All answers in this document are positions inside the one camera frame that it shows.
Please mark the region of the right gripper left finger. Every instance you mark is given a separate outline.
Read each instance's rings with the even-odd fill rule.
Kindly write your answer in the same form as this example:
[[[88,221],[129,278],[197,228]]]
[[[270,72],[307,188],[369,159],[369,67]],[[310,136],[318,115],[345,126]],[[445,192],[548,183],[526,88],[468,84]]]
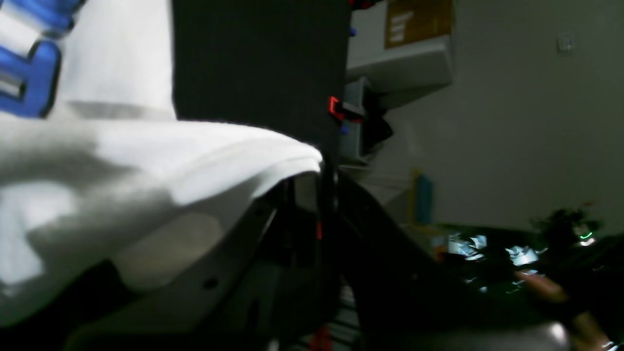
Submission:
[[[314,186],[316,213],[299,209],[294,180],[280,183],[214,251],[167,287],[75,329],[65,351],[282,351],[306,335],[312,350],[329,350],[337,172],[321,171]]]

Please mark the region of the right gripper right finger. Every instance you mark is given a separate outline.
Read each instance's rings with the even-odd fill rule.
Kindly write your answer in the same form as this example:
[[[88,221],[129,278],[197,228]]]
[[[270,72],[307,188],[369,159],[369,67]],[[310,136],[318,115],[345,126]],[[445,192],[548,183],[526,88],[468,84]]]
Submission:
[[[322,242],[352,288],[363,351],[571,351],[561,322],[525,298],[466,284],[334,168],[322,169]]]

